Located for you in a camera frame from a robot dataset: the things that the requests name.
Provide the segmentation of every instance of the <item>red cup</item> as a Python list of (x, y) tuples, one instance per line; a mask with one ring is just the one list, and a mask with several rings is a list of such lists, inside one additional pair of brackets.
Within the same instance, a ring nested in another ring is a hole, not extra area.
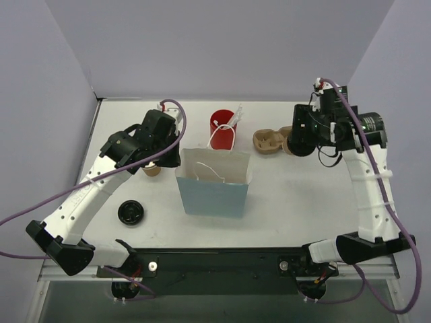
[[(229, 120), (233, 117), (234, 113), (229, 110), (218, 110), (213, 113), (211, 118), (209, 119), (209, 128), (211, 131), (211, 136), (214, 131), (217, 129), (217, 125), (214, 121), (217, 121), (218, 125), (227, 124)], [(213, 139), (211, 139), (211, 147), (213, 149), (225, 149), (230, 150), (232, 147), (232, 142), (234, 141), (234, 131), (231, 128), (227, 129), (218, 129)]]

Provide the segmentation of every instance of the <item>white table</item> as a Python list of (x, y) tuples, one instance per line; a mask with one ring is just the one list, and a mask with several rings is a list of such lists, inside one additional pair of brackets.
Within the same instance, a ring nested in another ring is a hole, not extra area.
[[(240, 102), (181, 103), (188, 127), (180, 147), (194, 148), (207, 145), (211, 114), (223, 108), (235, 110)], [(251, 154), (254, 170), (243, 217), (187, 215), (173, 169), (163, 169), (155, 178), (140, 170), (101, 208), (84, 239), (90, 244), (122, 239), (134, 248), (296, 247), (357, 231), (352, 183), (343, 162), (328, 169), (319, 163), (316, 153), (292, 157), (280, 150), (275, 155), (260, 155), (253, 147), (256, 130), (278, 130), (292, 123), (296, 103), (242, 102), (244, 116), (238, 124), (234, 149)], [(156, 101), (103, 100), (81, 174), (87, 172), (111, 134), (142, 122), (145, 113), (155, 107)], [(145, 209), (144, 220), (135, 227), (122, 224), (117, 216), (121, 203), (130, 199)], [(393, 258), (377, 258), (363, 262), (361, 267), (369, 279), (387, 280), (393, 301), (401, 307), (399, 294), (394, 292), (399, 287)], [(350, 266), (339, 265), (339, 272), (335, 279), (359, 279)], [(69, 277), (54, 262), (45, 261), (38, 288), (46, 291), (49, 281), (109, 280), (96, 278), (95, 273), (96, 267), (89, 266)]]

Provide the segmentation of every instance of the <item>white handle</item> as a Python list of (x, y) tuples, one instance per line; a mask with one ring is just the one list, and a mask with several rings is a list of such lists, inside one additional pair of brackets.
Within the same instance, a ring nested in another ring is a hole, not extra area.
[[(216, 171), (215, 170), (213, 170), (211, 167), (209, 167), (208, 165), (205, 165), (204, 163), (201, 163), (200, 161), (198, 161), (198, 162), (196, 162), (196, 164), (199, 164), (199, 165), (202, 165), (202, 166), (205, 166), (206, 168), (209, 168), (210, 170), (212, 170), (213, 171), (213, 173), (220, 179), (220, 180), (223, 180), (223, 183), (225, 182), (225, 178), (224, 177), (220, 177), (220, 176), (218, 176), (218, 174), (216, 173)], [(197, 180), (199, 180), (199, 176), (196, 174), (196, 170), (195, 170), (195, 166), (196, 166), (196, 164), (193, 166), (193, 173), (195, 173), (195, 176), (196, 176), (196, 179)]]
[(232, 151), (232, 149), (234, 148), (234, 145), (235, 145), (235, 130), (234, 130), (234, 127), (232, 127), (232, 126), (230, 126), (230, 125), (228, 125), (228, 124), (221, 124), (220, 126), (218, 126), (218, 127), (215, 129), (215, 131), (213, 132), (213, 134), (212, 134), (212, 135), (211, 135), (211, 137), (209, 138), (207, 148), (209, 148), (209, 146), (211, 145), (211, 140), (213, 139), (213, 137), (214, 137), (214, 135), (216, 134), (216, 132), (217, 132), (220, 128), (222, 128), (222, 127), (229, 127), (229, 128), (230, 128), (230, 130), (232, 130), (232, 132), (234, 133), (234, 138), (233, 138), (233, 140), (232, 140), (232, 146), (231, 146), (231, 148), (230, 148), (230, 151)]

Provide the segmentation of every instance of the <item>gray wall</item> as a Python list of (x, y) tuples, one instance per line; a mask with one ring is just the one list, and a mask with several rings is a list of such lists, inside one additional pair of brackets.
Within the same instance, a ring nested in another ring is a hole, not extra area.
[(46, 0), (99, 97), (307, 100), (393, 0)]
[[(397, 213), (418, 240), (424, 282), (412, 322), (429, 322), (431, 317), (430, 15), (429, 0), (396, 0), (349, 83), (352, 103), (383, 115)], [(396, 258), (409, 299), (413, 256), (404, 252)]]
[[(0, 2), (1, 218), (70, 187), (96, 107), (43, 0)], [(4, 225), (0, 249), (41, 255), (25, 234), (56, 203)], [(23, 322), (41, 261), (0, 257), (0, 321)]]

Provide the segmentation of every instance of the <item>bolt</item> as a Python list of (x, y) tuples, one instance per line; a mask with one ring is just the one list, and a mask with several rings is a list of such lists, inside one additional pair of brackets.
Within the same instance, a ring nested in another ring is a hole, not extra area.
[(151, 271), (151, 272), (156, 271), (156, 270), (157, 270), (157, 262), (155, 262), (155, 261), (151, 261), (151, 262), (148, 264), (148, 270), (149, 270), (149, 271)]
[(289, 264), (288, 264), (288, 262), (287, 262), (287, 261), (282, 261), (282, 262), (280, 263), (280, 269), (281, 269), (282, 271), (286, 271), (288, 268), (289, 268)]

